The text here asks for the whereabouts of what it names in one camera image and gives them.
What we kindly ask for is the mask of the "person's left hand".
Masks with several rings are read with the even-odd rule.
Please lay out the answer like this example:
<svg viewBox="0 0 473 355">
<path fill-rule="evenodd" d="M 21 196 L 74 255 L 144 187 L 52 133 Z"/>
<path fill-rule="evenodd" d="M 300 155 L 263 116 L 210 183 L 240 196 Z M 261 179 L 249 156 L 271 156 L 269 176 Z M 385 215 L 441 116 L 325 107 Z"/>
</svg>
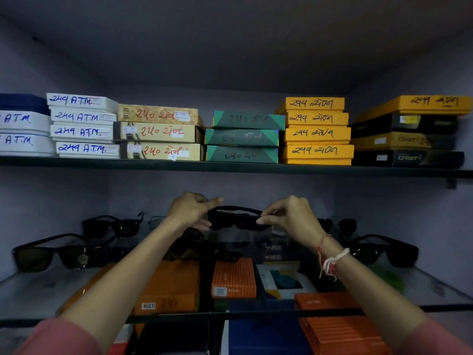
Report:
<svg viewBox="0 0 473 355">
<path fill-rule="evenodd" d="M 199 219 L 208 220 L 207 212 L 220 206 L 223 201 L 221 196 L 207 199 L 200 193 L 184 192 L 172 202 L 164 227 L 171 234 L 179 236 Z"/>
</svg>

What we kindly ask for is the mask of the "person's right hand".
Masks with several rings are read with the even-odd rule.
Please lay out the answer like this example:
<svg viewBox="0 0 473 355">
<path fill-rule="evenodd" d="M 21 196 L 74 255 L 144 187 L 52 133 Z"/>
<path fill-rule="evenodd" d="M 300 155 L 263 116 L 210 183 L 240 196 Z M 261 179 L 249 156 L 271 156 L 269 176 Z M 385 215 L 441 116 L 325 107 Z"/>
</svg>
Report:
<svg viewBox="0 0 473 355">
<path fill-rule="evenodd" d="M 316 249 L 322 236 L 326 234 L 306 198 L 291 195 L 279 199 L 266 207 L 261 216 L 273 214 L 285 215 L 286 224 L 276 226 L 283 228 L 295 241 L 311 250 Z"/>
</svg>

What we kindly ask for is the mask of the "person's right forearm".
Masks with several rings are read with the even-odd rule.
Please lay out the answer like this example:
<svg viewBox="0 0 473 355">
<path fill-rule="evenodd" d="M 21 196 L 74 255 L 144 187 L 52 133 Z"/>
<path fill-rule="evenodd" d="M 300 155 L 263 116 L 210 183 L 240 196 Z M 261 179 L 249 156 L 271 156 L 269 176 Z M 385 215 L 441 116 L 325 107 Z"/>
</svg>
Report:
<svg viewBox="0 0 473 355">
<path fill-rule="evenodd" d="M 335 257 L 343 250 L 336 240 L 326 238 L 322 256 Z M 335 275 L 374 324 L 384 342 L 393 349 L 428 319 L 421 308 L 404 298 L 351 254 L 338 260 Z"/>
</svg>

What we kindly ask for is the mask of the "person's left forearm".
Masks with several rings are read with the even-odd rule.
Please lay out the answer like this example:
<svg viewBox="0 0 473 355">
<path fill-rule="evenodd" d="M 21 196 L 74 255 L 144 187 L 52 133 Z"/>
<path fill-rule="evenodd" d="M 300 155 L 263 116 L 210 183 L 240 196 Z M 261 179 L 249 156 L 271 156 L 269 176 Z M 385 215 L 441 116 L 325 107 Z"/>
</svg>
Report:
<svg viewBox="0 0 473 355">
<path fill-rule="evenodd" d="M 165 218 L 126 257 L 61 315 L 97 342 L 103 355 L 115 341 L 164 254 L 188 226 Z"/>
</svg>

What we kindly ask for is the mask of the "dark printed box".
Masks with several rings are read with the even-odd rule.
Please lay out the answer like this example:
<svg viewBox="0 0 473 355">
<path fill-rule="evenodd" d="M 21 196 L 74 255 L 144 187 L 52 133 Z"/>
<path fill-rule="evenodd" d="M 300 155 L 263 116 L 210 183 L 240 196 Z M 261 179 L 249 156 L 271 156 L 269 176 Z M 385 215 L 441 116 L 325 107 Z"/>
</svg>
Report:
<svg viewBox="0 0 473 355">
<path fill-rule="evenodd" d="M 263 263 L 293 261 L 293 253 L 297 249 L 297 245 L 292 241 L 271 238 L 263 238 L 257 246 Z"/>
</svg>

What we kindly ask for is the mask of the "glass shelf with boxes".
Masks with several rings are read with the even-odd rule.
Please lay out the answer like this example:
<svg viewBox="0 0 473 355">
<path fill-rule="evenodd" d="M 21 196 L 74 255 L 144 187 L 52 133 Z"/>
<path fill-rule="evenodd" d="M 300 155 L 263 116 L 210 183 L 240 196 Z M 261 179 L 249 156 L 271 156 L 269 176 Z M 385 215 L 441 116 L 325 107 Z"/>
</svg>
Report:
<svg viewBox="0 0 473 355">
<path fill-rule="evenodd" d="M 473 170 L 0 156 L 0 166 L 473 180 Z"/>
</svg>

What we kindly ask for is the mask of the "small striped orange box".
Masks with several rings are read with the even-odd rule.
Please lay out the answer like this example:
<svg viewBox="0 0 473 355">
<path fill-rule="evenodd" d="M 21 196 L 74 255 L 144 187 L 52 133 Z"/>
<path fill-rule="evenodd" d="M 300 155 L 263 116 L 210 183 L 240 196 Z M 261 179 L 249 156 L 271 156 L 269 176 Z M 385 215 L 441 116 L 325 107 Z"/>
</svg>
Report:
<svg viewBox="0 0 473 355">
<path fill-rule="evenodd" d="M 235 263 L 216 261 L 210 295 L 212 298 L 255 299 L 257 285 L 251 258 Z"/>
</svg>

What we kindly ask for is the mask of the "multicoloured geometric box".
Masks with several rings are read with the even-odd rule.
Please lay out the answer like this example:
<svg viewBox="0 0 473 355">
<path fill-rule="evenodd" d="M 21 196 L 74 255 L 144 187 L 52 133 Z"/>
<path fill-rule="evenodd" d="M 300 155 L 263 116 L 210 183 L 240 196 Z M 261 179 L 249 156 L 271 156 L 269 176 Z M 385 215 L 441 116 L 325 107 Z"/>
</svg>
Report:
<svg viewBox="0 0 473 355">
<path fill-rule="evenodd" d="M 257 264 L 255 273 L 263 296 L 269 300 L 293 300 L 296 294 L 318 293 L 310 279 L 299 272 L 299 261 Z"/>
</svg>

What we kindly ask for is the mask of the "large plain orange box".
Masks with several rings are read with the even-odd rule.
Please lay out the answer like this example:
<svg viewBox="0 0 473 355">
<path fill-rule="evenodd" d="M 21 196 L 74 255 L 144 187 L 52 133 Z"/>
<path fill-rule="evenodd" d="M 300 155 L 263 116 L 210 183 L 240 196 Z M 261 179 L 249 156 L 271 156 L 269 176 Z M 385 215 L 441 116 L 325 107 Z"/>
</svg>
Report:
<svg viewBox="0 0 473 355">
<path fill-rule="evenodd" d="M 132 310 L 132 315 L 197 312 L 200 297 L 198 260 L 163 260 Z"/>
</svg>

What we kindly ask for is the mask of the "green grey box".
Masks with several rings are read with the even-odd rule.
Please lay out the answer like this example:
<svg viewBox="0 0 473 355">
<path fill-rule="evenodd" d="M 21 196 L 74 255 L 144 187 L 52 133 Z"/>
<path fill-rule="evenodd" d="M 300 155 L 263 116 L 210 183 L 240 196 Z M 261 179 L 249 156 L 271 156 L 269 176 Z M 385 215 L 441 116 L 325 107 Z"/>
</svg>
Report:
<svg viewBox="0 0 473 355">
<path fill-rule="evenodd" d="M 278 164 L 278 148 L 254 148 L 208 145 L 206 161 Z"/>
<path fill-rule="evenodd" d="M 214 129 L 286 129 L 286 117 L 281 114 L 253 113 L 237 111 L 214 111 L 212 119 Z"/>
<path fill-rule="evenodd" d="M 277 148 L 279 131 L 259 129 L 207 129 L 205 145 Z"/>
</svg>

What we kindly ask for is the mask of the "red white thread wristband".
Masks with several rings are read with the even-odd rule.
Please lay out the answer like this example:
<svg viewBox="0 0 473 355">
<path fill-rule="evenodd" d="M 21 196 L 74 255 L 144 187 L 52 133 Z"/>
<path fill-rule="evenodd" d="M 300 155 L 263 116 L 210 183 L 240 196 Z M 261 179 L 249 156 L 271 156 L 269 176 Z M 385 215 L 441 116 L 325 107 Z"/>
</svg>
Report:
<svg viewBox="0 0 473 355">
<path fill-rule="evenodd" d="M 323 248 L 323 243 L 326 238 L 330 238 L 331 236 L 329 234 L 324 234 L 322 236 L 322 240 L 320 244 L 316 247 L 316 253 L 318 256 L 318 262 L 320 266 L 320 273 L 319 273 L 319 279 L 322 277 L 323 274 L 327 276 L 331 276 L 334 278 L 335 281 L 337 281 L 337 276 L 335 275 L 335 267 L 338 262 L 338 260 L 342 259 L 346 255 L 350 254 L 351 251 L 349 248 L 345 248 L 340 254 L 338 254 L 335 257 L 323 257 L 322 256 L 322 248 Z"/>
</svg>

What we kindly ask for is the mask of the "yellow handwritten box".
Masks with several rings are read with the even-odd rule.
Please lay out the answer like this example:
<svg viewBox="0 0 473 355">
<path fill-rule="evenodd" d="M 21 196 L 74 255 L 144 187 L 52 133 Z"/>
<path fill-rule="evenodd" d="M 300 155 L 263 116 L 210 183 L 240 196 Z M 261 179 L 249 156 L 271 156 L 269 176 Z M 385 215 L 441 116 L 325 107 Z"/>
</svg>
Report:
<svg viewBox="0 0 473 355">
<path fill-rule="evenodd" d="M 281 149 L 280 164 L 313 166 L 351 166 L 351 144 L 293 144 Z"/>
<path fill-rule="evenodd" d="M 288 110 L 284 113 L 287 127 L 294 126 L 347 126 L 349 114 L 333 111 L 298 111 Z"/>
<path fill-rule="evenodd" d="M 344 110 L 344 97 L 289 96 L 284 98 L 282 104 L 277 108 L 274 114 L 283 114 L 286 111 L 342 112 Z"/>
<path fill-rule="evenodd" d="M 347 126 L 290 125 L 281 137 L 287 145 L 347 145 L 352 129 Z"/>
</svg>

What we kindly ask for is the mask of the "tan patterned box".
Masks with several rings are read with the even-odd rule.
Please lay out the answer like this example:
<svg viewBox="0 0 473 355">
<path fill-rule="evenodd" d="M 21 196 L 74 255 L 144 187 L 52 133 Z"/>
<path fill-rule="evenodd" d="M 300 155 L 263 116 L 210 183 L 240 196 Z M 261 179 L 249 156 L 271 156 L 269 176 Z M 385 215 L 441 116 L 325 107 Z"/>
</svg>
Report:
<svg viewBox="0 0 473 355">
<path fill-rule="evenodd" d="M 203 126 L 198 109 L 119 104 L 117 120 L 132 123 L 185 124 Z"/>
<path fill-rule="evenodd" d="M 125 160 L 203 161 L 205 148 L 198 143 L 120 142 L 119 154 Z"/>
<path fill-rule="evenodd" d="M 203 130 L 195 125 L 114 122 L 113 139 L 130 142 L 204 143 Z"/>
</svg>

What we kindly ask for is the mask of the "dark blue box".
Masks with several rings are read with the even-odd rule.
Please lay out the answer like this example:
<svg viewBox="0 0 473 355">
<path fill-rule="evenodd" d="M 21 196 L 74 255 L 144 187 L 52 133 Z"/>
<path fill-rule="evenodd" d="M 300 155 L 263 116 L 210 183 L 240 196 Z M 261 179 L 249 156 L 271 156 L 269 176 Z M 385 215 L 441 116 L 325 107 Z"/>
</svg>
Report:
<svg viewBox="0 0 473 355">
<path fill-rule="evenodd" d="M 219 355 L 312 355 L 298 318 L 226 320 Z"/>
</svg>

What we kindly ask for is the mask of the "wide striped orange box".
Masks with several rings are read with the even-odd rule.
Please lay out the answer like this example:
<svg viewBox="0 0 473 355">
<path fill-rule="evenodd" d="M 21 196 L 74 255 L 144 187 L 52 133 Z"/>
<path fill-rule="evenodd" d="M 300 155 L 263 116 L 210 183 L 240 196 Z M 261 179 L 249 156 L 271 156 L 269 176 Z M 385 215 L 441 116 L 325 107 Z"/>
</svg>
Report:
<svg viewBox="0 0 473 355">
<path fill-rule="evenodd" d="M 298 293 L 297 310 L 359 308 L 348 292 Z M 299 318 L 313 355 L 392 355 L 366 316 Z"/>
</svg>

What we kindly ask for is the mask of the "white handwritten box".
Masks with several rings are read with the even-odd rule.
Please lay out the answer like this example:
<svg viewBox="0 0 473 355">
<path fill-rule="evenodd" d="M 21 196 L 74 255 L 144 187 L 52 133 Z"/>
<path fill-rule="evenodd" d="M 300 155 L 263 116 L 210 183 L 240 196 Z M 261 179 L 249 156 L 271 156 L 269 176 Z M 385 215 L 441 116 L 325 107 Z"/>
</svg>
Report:
<svg viewBox="0 0 473 355">
<path fill-rule="evenodd" d="M 49 115 L 29 112 L 0 110 L 0 133 L 50 136 Z"/>
<path fill-rule="evenodd" d="M 56 153 L 62 158 L 116 160 L 120 158 L 120 146 L 90 142 L 56 142 Z"/>
<path fill-rule="evenodd" d="M 55 142 L 49 136 L 0 133 L 0 156 L 55 157 Z"/>
<path fill-rule="evenodd" d="M 50 126 L 50 137 L 58 142 L 114 143 L 112 126 L 53 124 Z"/>
<path fill-rule="evenodd" d="M 116 101 L 107 97 L 94 95 L 46 93 L 46 100 L 50 108 L 69 107 L 117 113 L 119 107 L 119 104 Z"/>
<path fill-rule="evenodd" d="M 50 116 L 55 124 L 112 125 L 117 121 L 114 113 L 71 107 L 51 107 Z"/>
</svg>

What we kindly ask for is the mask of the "black box with white label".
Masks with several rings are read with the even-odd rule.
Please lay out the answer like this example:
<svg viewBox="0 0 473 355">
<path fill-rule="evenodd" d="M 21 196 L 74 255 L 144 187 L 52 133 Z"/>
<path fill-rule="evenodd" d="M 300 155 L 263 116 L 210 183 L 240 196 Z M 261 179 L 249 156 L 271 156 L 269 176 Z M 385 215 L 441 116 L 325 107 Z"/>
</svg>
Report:
<svg viewBox="0 0 473 355">
<path fill-rule="evenodd" d="M 390 149 L 355 152 L 352 166 L 459 169 L 464 152 L 436 149 Z"/>
</svg>

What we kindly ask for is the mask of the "dark yellow and black box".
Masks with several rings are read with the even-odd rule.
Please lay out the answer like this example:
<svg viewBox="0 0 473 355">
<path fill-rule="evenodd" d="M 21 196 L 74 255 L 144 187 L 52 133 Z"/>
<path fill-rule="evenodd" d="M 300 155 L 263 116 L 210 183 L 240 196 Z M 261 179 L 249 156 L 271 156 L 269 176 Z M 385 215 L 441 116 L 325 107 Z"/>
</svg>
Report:
<svg viewBox="0 0 473 355">
<path fill-rule="evenodd" d="M 455 135 L 422 134 L 393 131 L 380 135 L 351 139 L 354 150 L 373 151 L 386 149 L 440 149 L 454 150 Z"/>
</svg>

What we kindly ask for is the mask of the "black box with yellow label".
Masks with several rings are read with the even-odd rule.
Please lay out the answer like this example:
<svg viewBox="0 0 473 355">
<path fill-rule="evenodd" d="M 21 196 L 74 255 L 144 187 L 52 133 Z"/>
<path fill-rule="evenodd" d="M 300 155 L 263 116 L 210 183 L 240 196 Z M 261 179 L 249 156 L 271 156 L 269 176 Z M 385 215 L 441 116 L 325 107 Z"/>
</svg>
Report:
<svg viewBox="0 0 473 355">
<path fill-rule="evenodd" d="M 350 125 L 352 139 L 390 132 L 453 135 L 458 129 L 458 117 L 439 114 L 389 113 Z"/>
</svg>

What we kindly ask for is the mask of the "glass shelf with sunglasses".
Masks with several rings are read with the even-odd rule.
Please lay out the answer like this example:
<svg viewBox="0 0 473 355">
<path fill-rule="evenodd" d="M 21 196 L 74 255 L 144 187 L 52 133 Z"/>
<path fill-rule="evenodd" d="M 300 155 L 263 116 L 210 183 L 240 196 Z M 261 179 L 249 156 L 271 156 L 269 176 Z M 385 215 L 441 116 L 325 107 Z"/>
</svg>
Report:
<svg viewBox="0 0 473 355">
<path fill-rule="evenodd" d="M 32 328 L 58 313 L 59 308 L 97 273 L 91 270 L 65 270 L 59 267 L 38 274 L 15 274 L 0 282 L 0 328 Z M 404 295 L 419 302 L 428 316 L 449 329 L 473 326 L 473 298 L 447 286 L 416 268 L 394 271 L 404 281 Z M 335 310 L 297 310 L 292 302 L 228 300 L 223 311 L 212 311 L 214 299 L 201 296 L 200 312 L 155 315 L 131 315 L 129 324 L 160 322 L 213 322 L 221 320 L 266 320 L 285 316 L 353 317 L 361 309 L 349 306 Z"/>
</svg>

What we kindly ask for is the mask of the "pink left sleeve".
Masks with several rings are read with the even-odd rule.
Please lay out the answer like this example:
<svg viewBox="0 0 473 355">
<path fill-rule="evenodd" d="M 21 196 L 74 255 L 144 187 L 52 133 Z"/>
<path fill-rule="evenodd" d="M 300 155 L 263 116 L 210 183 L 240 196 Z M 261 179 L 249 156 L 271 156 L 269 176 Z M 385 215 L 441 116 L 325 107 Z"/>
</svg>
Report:
<svg viewBox="0 0 473 355">
<path fill-rule="evenodd" d="M 98 341 L 62 318 L 40 322 L 14 355 L 104 355 Z"/>
</svg>

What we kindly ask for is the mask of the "pink sleeve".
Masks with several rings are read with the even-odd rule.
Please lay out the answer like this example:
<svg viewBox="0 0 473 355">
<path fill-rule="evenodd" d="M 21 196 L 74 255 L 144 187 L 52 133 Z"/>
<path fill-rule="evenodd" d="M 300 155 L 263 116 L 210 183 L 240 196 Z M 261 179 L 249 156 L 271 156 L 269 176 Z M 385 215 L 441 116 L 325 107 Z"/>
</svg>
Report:
<svg viewBox="0 0 473 355">
<path fill-rule="evenodd" d="M 393 355 L 473 355 L 473 350 L 428 318 L 393 350 Z"/>
<path fill-rule="evenodd" d="M 62 318 L 40 322 L 14 355 L 104 355 L 98 341 Z"/>
</svg>

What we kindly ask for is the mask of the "large yellow box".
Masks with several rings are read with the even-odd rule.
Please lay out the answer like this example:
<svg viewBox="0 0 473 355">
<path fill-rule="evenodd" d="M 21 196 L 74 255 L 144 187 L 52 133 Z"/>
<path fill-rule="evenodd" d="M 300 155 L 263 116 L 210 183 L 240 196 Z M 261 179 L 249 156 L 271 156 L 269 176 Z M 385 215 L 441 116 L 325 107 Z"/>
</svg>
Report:
<svg viewBox="0 0 473 355">
<path fill-rule="evenodd" d="M 390 113 L 463 116 L 471 113 L 473 98 L 456 95 L 401 95 L 356 116 L 363 122 Z"/>
</svg>

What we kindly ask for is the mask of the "pink right sleeve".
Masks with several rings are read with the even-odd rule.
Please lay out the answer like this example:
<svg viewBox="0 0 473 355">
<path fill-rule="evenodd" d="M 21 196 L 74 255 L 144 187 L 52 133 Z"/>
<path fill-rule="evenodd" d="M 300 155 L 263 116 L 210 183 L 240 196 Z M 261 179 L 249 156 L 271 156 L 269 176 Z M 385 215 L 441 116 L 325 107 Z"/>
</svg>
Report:
<svg viewBox="0 0 473 355">
<path fill-rule="evenodd" d="M 428 318 L 393 350 L 393 355 L 473 355 L 473 350 Z"/>
</svg>

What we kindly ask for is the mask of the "blue flat box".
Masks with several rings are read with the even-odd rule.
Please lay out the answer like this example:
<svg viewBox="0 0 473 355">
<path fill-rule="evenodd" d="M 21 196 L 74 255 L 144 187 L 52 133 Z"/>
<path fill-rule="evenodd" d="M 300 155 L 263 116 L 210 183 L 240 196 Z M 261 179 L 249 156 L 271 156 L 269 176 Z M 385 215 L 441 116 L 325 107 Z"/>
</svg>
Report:
<svg viewBox="0 0 473 355">
<path fill-rule="evenodd" d="M 0 111 L 26 111 L 50 115 L 47 100 L 32 94 L 0 93 Z"/>
</svg>

